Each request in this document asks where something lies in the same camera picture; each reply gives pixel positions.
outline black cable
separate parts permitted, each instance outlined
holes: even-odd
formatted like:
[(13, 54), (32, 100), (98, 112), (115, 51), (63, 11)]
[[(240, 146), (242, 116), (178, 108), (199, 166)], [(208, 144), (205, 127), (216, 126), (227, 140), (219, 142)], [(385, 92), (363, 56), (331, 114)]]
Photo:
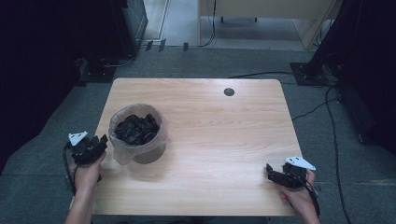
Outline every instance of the black cable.
[[(337, 98), (334, 98), (334, 99), (332, 99), (332, 100), (330, 100), (329, 102), (335, 101), (335, 100), (337, 100), (337, 99), (338, 99), (338, 97), (337, 97)], [(312, 114), (312, 113), (314, 113), (315, 110), (317, 110), (319, 107), (321, 107), (321, 106), (323, 106), (323, 105), (326, 105), (327, 103), (328, 103), (328, 102), (324, 102), (324, 103), (322, 103), (322, 104), (320, 104), (320, 105), (317, 105), (317, 107), (315, 107), (313, 110), (311, 110), (311, 111), (309, 111), (309, 112), (306, 112), (305, 114), (299, 115), (299, 116), (297, 116), (297, 117), (295, 117), (295, 118), (293, 118), (293, 119), (291, 119), (291, 120), (299, 119), (299, 118), (305, 117), (305, 116), (307, 116), (307, 115), (309, 115), (309, 114)]]
[(326, 85), (326, 86), (332, 86), (331, 84), (329, 84), (327, 82), (324, 82), (324, 81), (322, 81), (320, 79), (316, 79), (316, 78), (311, 77), (311, 76), (307, 76), (306, 74), (303, 74), (303, 73), (292, 73), (292, 72), (259, 72), (259, 73), (238, 75), (238, 76), (233, 76), (233, 77), (229, 77), (229, 78), (253, 77), (253, 76), (258, 76), (258, 75), (269, 75), (269, 74), (271, 74), (271, 75), (295, 75), (295, 76), (301, 76), (301, 77), (304, 77), (304, 78), (311, 78), (312, 80), (314, 80), (314, 81), (316, 81), (318, 83), (321, 83), (323, 85)]
[(66, 170), (67, 181), (68, 181), (69, 186), (71, 187), (73, 195), (76, 195), (76, 187), (74, 185), (74, 180), (72, 179), (72, 176), (70, 174), (69, 163), (67, 162), (67, 158), (66, 158), (66, 150), (69, 149), (69, 148), (70, 148), (70, 142), (68, 142), (64, 146), (64, 169)]
[(78, 166), (73, 170), (73, 187), (75, 188), (75, 183), (76, 183), (76, 173), (77, 173)]
[[(332, 23), (333, 23), (333, 20), (330, 20), (330, 22), (329, 22), (329, 25), (327, 26), (327, 28), (326, 28), (326, 34), (327, 34), (327, 32), (329, 32), (329, 30), (332, 28)], [(319, 46), (320, 44), (321, 44), (321, 42), (323, 42), (323, 26), (322, 27), (320, 27), (320, 33), (319, 33), (319, 35), (317, 35), (317, 44), (314, 44), (315, 46)]]
[(326, 73), (326, 72), (323, 71), (323, 68), (322, 68), (322, 71), (323, 71), (324, 74), (326, 74), (326, 76), (329, 76), (329, 77), (337, 77), (337, 76), (335, 76), (335, 75), (333, 74), (333, 70), (329, 67), (328, 64), (325, 63), (324, 66), (325, 66), (325, 68), (327, 69), (327, 71), (330, 72), (330, 74), (329, 74), (329, 73)]
[(306, 180), (305, 180), (305, 182), (303, 182), (303, 180), (301, 180), (300, 177), (297, 176), (297, 174), (295, 174), (291, 169), (288, 169), (288, 170), (294, 176), (294, 178), (298, 179), (300, 181), (300, 183), (302, 183), (304, 188), (308, 191), (308, 194), (311, 197), (312, 202), (314, 203), (315, 210), (317, 211), (317, 216), (320, 217), (320, 207), (319, 207), (319, 203), (318, 203), (318, 195), (315, 193), (314, 187), (311, 185), (311, 183), (309, 183)]
[[(247, 77), (247, 79), (261, 79), (261, 78), (258, 78), (258, 77)], [(279, 80), (279, 82), (281, 84), (285, 84), (285, 85), (296, 85), (297, 84), (297, 82), (283, 82), (283, 81), (280, 81), (280, 80)]]
[(216, 17), (216, 0), (215, 0), (215, 4), (213, 6), (212, 35), (210, 36), (210, 38), (209, 38), (209, 40), (207, 41), (206, 44), (204, 44), (202, 46), (198, 46), (198, 47), (200, 47), (200, 48), (206, 47), (206, 46), (210, 45), (213, 42), (213, 40), (215, 39), (215, 37), (216, 37), (215, 17)]
[(104, 64), (103, 65), (103, 67), (123, 67), (123, 66), (125, 66), (125, 65), (127, 65), (128, 63), (130, 63), (133, 59), (134, 59), (134, 56), (133, 55), (128, 55), (129, 57), (131, 57), (129, 60), (128, 60), (128, 62), (126, 62), (126, 63), (121, 63), (121, 64)]
[(349, 219), (349, 215), (347, 213), (346, 205), (345, 205), (345, 202), (344, 202), (343, 191), (342, 191), (342, 188), (341, 188), (340, 172), (339, 172), (339, 159), (338, 159), (338, 144), (337, 144), (337, 135), (336, 135), (336, 132), (335, 132), (334, 118), (332, 116), (332, 111), (330, 110), (329, 102), (327, 100), (328, 96), (329, 96), (329, 92), (330, 92), (330, 90), (332, 88), (333, 87), (330, 87), (327, 90), (326, 99), (325, 100), (326, 100), (327, 110), (329, 111), (329, 116), (330, 116), (330, 119), (332, 121), (332, 135), (333, 135), (333, 138), (334, 138), (334, 151), (335, 151), (335, 174), (336, 174), (336, 178), (337, 178), (338, 191), (340, 193), (341, 205), (343, 206), (343, 211), (344, 211), (344, 215), (346, 217), (346, 221), (347, 221), (347, 223), (350, 224), (351, 222), (350, 222), (350, 219)]

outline handheld controller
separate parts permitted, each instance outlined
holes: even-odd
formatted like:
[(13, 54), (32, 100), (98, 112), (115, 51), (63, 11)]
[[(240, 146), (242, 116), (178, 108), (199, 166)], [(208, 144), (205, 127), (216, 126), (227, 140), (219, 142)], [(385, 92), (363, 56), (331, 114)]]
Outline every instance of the handheld controller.
[(285, 159), (285, 165), (282, 166), (283, 173), (274, 171), (274, 169), (267, 163), (266, 170), (268, 179), (284, 186), (290, 190), (306, 189), (309, 196), (314, 203), (318, 217), (320, 216), (320, 208), (318, 204), (318, 193), (313, 186), (306, 180), (306, 170), (316, 170), (315, 166), (311, 165), (302, 157), (290, 157)]
[(100, 139), (95, 136), (92, 140), (86, 137), (87, 133), (69, 134), (70, 141), (64, 146), (64, 167), (66, 169), (66, 180), (67, 186), (71, 188), (74, 195), (76, 195), (76, 186), (74, 178), (68, 168), (68, 162), (66, 158), (66, 150), (70, 149), (72, 151), (72, 157), (78, 167), (88, 167), (94, 163), (101, 155), (105, 152), (107, 148), (106, 142), (107, 136), (104, 134)]
[(273, 168), (267, 163), (266, 170), (268, 173), (268, 179), (288, 189), (299, 189), (305, 186), (305, 169), (291, 165), (287, 162), (282, 166), (282, 168), (283, 173), (280, 173), (274, 171)]

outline table top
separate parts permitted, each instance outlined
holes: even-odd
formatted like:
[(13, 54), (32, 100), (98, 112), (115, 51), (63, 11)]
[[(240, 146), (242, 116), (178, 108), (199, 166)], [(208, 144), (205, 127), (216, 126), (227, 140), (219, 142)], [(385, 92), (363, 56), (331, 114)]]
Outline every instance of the table top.
[(118, 78), (96, 134), (108, 135), (111, 117), (138, 103), (167, 120), (166, 150), (153, 163), (121, 166), (107, 142), (94, 214), (294, 216), (265, 172), (301, 155), (277, 80)]

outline wooden table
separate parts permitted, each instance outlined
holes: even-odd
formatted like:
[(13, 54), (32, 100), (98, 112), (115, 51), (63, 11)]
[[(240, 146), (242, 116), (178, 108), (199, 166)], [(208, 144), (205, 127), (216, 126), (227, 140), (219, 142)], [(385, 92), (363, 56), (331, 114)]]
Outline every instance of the wooden table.
[(120, 166), (108, 142), (95, 214), (294, 216), (264, 172), (267, 162), (281, 171), (285, 157), (301, 155), (277, 80), (119, 78), (96, 134), (137, 103), (167, 119), (166, 150), (153, 163)]
[[(216, 16), (293, 19), (304, 48), (310, 49), (336, 2), (337, 0), (216, 0)], [(213, 16), (214, 4), (215, 0), (198, 0), (198, 45), (201, 45), (201, 17)]]

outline person's arm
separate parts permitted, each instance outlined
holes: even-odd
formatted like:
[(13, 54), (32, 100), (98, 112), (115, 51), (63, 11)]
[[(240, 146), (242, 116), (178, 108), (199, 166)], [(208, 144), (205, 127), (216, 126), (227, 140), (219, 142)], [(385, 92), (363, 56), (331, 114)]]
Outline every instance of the person's arm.
[(73, 205), (67, 215), (65, 224), (86, 223), (92, 220), (92, 207), (94, 193), (97, 189), (97, 180), (100, 171), (100, 163), (105, 159), (106, 152), (87, 168), (78, 167), (75, 173), (76, 195)]
[[(315, 174), (308, 169), (306, 173), (306, 180), (314, 186)], [(276, 185), (281, 192), (280, 197), (282, 202), (291, 203), (304, 224), (320, 224), (314, 203), (306, 189), (290, 191), (283, 186)]]

